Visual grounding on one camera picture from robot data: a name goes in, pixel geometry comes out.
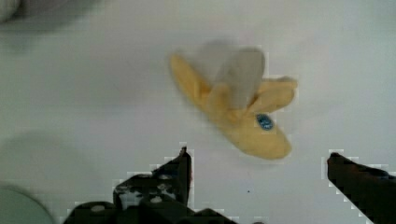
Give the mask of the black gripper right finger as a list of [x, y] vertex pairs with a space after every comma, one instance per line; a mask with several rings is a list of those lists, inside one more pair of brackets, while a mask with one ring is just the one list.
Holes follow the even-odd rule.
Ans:
[[395, 176], [333, 152], [327, 177], [374, 224], [396, 223]]

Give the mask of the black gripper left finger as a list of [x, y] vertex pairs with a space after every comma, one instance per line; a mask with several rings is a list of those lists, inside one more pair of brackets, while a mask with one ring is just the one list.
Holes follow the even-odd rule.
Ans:
[[113, 203], [122, 210], [138, 206], [144, 199], [163, 196], [186, 204], [191, 189], [191, 155], [186, 147], [149, 174], [133, 175], [113, 190]]

